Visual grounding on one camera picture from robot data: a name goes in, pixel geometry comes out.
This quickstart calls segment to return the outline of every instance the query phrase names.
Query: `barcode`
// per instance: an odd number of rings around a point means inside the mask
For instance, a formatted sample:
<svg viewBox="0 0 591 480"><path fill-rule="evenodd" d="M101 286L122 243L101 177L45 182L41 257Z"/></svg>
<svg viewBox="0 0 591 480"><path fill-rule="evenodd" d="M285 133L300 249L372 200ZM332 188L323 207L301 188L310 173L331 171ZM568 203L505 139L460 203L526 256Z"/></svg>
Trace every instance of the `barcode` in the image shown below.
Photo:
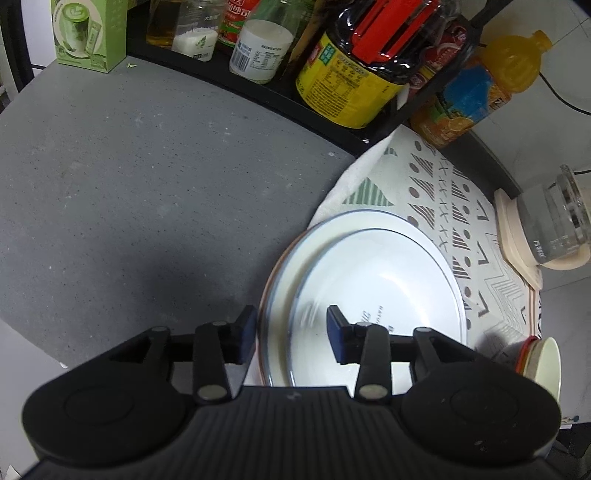
<svg viewBox="0 0 591 480"><path fill-rule="evenodd" d="M248 59L249 57L247 55L244 55L238 51L238 48L234 48L234 52L232 53L232 58L230 61L238 70L244 72L244 70L246 70L246 66L248 65Z"/></svg>

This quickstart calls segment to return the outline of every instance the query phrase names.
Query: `patterned tablecloth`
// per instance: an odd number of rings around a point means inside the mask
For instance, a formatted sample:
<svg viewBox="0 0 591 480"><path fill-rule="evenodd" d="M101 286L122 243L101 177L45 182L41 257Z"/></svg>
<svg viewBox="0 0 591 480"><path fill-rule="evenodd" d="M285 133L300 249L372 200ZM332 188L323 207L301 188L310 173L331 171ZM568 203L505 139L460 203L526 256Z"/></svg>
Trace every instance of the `patterned tablecloth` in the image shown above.
<svg viewBox="0 0 591 480"><path fill-rule="evenodd" d="M539 293L503 259L494 207L441 153L402 128L340 211L386 210L427 234L462 291L471 348L491 356L540 335Z"/></svg>

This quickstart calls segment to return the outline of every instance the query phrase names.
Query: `glass cup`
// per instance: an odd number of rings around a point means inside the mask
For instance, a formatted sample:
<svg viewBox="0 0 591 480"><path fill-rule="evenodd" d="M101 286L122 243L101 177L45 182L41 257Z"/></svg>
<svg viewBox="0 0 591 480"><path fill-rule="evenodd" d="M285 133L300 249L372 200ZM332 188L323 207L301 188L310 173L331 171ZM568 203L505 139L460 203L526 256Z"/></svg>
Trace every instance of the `glass cup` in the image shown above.
<svg viewBox="0 0 591 480"><path fill-rule="evenodd" d="M525 238L539 264L576 253L591 243L591 221L573 172L567 165L549 184L539 184L517 197Z"/></svg>

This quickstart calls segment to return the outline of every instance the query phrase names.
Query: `white label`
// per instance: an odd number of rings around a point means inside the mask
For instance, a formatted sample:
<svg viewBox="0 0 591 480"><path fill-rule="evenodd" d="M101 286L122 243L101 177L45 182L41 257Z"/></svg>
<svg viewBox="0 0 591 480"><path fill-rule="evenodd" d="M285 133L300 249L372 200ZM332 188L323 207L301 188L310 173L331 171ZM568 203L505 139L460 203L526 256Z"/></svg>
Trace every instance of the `white label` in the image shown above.
<svg viewBox="0 0 591 480"><path fill-rule="evenodd" d="M266 20L248 20L236 42L230 67L249 80L267 82L275 75L293 38L285 27Z"/></svg>

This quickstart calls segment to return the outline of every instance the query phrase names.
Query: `white cloth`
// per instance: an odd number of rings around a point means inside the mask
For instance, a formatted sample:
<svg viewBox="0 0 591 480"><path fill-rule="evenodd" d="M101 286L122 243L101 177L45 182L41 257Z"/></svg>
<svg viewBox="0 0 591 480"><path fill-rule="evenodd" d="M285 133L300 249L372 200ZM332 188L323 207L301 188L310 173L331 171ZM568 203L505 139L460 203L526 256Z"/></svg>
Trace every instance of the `white cloth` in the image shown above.
<svg viewBox="0 0 591 480"><path fill-rule="evenodd" d="M361 155L320 204L310 226L361 208L394 213L437 245L462 292L470 347L490 356L541 333L539 294L503 259L494 207L412 130L400 126Z"/></svg>

